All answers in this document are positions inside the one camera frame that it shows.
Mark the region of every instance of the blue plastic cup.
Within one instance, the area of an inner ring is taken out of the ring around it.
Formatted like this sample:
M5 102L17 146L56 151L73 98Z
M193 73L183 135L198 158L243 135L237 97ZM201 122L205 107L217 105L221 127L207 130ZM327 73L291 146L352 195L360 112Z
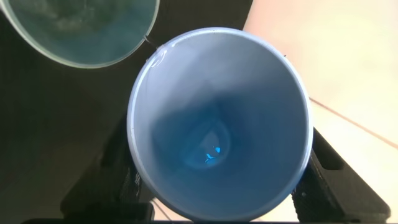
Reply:
M251 220L294 189L312 145L308 96L275 48L240 30L182 34L147 61L127 133L156 197L192 220Z

